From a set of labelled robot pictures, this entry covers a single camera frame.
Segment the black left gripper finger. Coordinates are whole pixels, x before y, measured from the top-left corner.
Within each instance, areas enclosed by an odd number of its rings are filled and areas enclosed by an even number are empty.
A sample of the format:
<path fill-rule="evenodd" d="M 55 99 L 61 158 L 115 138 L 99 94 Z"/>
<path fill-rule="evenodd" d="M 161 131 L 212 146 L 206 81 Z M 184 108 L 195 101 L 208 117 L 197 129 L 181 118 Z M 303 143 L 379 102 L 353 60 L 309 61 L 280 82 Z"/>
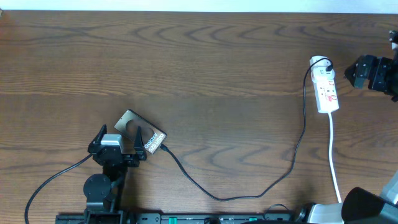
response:
<path fill-rule="evenodd" d="M 136 151 L 136 154 L 145 154 L 146 150 L 144 148 L 144 144 L 142 141 L 142 131 L 141 127 L 138 126 L 137 131 L 136 131 L 136 138 L 134 140 L 134 150 Z"/>
<path fill-rule="evenodd" d="M 107 125 L 102 125 L 99 133 L 94 137 L 94 139 L 92 140 L 92 142 L 90 142 L 91 146 L 95 146 L 95 145 L 100 145 L 101 144 L 101 140 L 104 137 L 104 135 L 107 133 Z"/>

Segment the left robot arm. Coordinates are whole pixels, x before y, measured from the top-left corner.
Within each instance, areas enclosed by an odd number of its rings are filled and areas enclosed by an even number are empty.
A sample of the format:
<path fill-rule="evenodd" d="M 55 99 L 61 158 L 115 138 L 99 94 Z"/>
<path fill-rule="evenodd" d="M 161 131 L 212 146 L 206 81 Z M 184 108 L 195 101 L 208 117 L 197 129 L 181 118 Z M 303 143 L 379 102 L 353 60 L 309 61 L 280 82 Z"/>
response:
<path fill-rule="evenodd" d="M 88 145 L 88 152 L 103 171 L 90 176 L 83 187 L 86 197 L 84 223 L 135 223 L 135 215 L 121 208 L 124 183 L 128 168 L 138 167 L 147 159 L 142 142 L 141 127 L 137 128 L 134 141 L 135 154 L 123 153 L 120 134 L 108 134 L 103 125 Z"/>

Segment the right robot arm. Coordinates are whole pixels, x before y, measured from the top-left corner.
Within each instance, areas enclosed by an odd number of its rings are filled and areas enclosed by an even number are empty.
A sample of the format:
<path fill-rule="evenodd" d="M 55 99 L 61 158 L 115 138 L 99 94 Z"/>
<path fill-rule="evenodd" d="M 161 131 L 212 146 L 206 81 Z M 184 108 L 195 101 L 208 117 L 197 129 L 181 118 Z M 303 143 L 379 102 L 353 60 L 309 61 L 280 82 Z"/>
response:
<path fill-rule="evenodd" d="M 335 72 L 329 58 L 313 56 L 309 71 L 313 82 L 317 110 L 330 116 L 338 110 Z M 397 102 L 397 58 L 362 55 L 344 72 L 354 88 L 368 88 L 389 95 Z M 333 147 L 328 147 L 328 161 L 337 203 L 322 205 L 310 203 L 302 207 L 291 220 L 295 223 L 397 223 L 397 176 L 384 186 L 379 195 L 361 187 L 352 189 L 341 198 L 333 163 Z"/>

